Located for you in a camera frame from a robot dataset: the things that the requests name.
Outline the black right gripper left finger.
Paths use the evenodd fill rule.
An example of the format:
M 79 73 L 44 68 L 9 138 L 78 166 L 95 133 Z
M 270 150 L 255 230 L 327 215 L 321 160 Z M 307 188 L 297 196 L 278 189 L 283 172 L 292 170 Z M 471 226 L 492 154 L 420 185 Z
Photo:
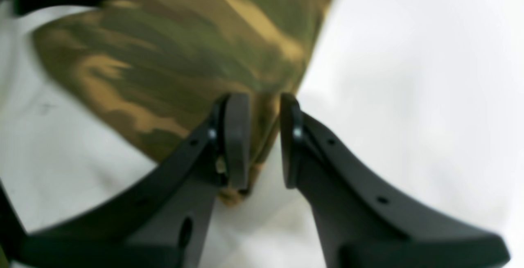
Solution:
M 153 171 L 106 203 L 26 236 L 16 260 L 36 268 L 196 268 L 215 198 L 248 186 L 250 104 L 215 102 Z

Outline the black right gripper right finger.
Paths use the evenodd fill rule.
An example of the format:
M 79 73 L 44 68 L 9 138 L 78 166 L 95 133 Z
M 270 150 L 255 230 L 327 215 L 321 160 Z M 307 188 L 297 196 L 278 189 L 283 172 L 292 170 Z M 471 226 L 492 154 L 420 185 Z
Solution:
M 393 187 L 337 136 L 280 97 L 286 187 L 311 206 L 328 268 L 501 268 L 502 237 L 442 214 Z

